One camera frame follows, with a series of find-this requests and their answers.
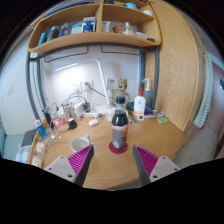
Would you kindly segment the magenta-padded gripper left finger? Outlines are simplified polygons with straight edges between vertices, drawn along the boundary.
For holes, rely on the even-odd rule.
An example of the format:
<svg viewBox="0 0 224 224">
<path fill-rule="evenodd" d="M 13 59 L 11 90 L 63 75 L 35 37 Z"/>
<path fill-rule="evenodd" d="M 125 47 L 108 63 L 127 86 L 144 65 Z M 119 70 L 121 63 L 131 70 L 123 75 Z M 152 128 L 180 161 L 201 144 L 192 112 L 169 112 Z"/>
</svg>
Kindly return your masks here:
<svg viewBox="0 0 224 224">
<path fill-rule="evenodd" d="M 94 146 L 89 145 L 68 157 L 59 156 L 45 168 L 45 171 L 82 186 L 93 155 Z"/>
</svg>

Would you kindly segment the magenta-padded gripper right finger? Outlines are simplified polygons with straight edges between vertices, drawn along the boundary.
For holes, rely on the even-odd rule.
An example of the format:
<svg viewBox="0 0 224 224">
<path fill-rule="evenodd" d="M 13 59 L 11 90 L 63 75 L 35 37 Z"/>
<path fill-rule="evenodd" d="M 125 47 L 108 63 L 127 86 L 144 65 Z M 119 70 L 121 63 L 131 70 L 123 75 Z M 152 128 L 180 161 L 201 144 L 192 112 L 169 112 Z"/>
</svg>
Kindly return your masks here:
<svg viewBox="0 0 224 224">
<path fill-rule="evenodd" d="M 143 186 L 180 170 L 168 157 L 157 157 L 137 145 L 133 146 L 133 157 Z"/>
</svg>

